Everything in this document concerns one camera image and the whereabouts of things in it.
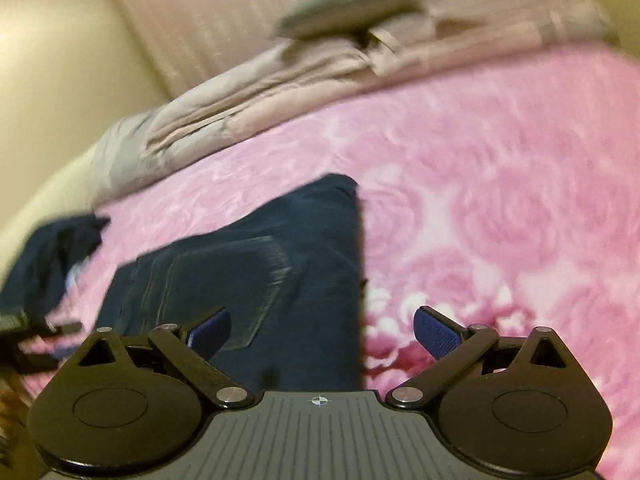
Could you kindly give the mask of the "person's left hand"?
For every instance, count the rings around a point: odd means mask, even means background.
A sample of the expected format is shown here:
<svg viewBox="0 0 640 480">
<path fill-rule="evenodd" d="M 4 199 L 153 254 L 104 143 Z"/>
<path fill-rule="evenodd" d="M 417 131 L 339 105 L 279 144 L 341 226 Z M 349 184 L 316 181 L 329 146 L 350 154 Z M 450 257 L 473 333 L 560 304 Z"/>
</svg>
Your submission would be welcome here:
<svg viewBox="0 0 640 480">
<path fill-rule="evenodd" d="M 1 465 L 10 466 L 12 451 L 28 411 L 30 395 L 18 375 L 1 377 Z"/>
</svg>

